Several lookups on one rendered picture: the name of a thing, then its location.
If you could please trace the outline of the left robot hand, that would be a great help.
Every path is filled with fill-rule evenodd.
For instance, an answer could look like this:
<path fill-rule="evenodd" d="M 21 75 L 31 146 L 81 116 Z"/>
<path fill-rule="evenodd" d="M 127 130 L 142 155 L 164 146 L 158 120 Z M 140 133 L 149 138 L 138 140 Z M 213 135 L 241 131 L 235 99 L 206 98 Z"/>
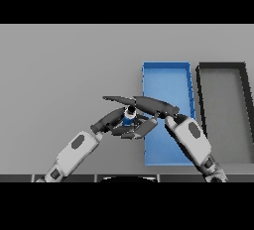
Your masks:
<path fill-rule="evenodd" d="M 137 128 L 139 125 L 142 124 L 143 120 L 148 120 L 148 117 L 137 113 L 132 125 L 124 127 L 122 125 L 122 121 L 126 108 L 127 107 L 122 107 L 111 111 L 110 113 L 102 117 L 99 121 L 97 121 L 95 124 L 91 125 L 91 131 L 94 134 L 97 134 L 98 132 L 111 132 L 112 136 L 121 136 Z"/>

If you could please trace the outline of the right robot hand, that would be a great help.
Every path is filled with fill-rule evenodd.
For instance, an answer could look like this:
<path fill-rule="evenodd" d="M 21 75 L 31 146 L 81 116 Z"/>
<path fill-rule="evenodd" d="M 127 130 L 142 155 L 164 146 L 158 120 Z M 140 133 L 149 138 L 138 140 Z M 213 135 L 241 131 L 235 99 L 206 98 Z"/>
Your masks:
<path fill-rule="evenodd" d="M 127 108 L 132 105 L 138 114 L 148 117 L 148 120 L 143 120 L 142 124 L 134 130 L 119 136 L 121 139 L 142 139 L 157 126 L 158 119 L 165 120 L 168 116 L 177 117 L 180 114 L 177 106 L 147 96 L 134 96 L 133 98 L 103 96 L 103 99 L 122 103 Z"/>

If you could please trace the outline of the blue pipe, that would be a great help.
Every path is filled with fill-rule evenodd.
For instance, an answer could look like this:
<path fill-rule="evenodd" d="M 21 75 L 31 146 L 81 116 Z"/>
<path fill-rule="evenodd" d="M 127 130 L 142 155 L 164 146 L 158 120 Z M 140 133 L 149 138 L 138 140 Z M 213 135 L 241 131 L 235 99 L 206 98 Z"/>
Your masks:
<path fill-rule="evenodd" d="M 137 112 L 134 106 L 130 105 L 128 108 L 126 108 L 124 111 L 122 125 L 124 127 L 131 126 L 135 120 L 136 114 Z"/>

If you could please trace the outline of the blue bin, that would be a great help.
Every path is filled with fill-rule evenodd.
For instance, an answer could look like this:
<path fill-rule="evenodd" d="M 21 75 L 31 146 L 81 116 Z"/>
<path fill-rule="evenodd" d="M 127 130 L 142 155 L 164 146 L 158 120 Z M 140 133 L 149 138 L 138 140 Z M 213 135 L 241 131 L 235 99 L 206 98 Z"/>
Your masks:
<path fill-rule="evenodd" d="M 188 61 L 144 61 L 143 95 L 166 101 L 195 118 L 191 64 Z M 165 129 L 165 121 L 145 137 L 146 166 L 191 166 L 176 141 Z"/>

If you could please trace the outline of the dark grey bin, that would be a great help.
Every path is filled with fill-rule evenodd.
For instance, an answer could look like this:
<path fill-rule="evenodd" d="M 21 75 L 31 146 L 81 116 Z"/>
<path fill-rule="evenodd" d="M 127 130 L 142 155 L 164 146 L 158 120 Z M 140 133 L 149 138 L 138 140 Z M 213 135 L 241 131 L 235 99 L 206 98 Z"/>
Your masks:
<path fill-rule="evenodd" d="M 195 69 L 201 125 L 222 164 L 254 164 L 254 105 L 245 62 Z"/>

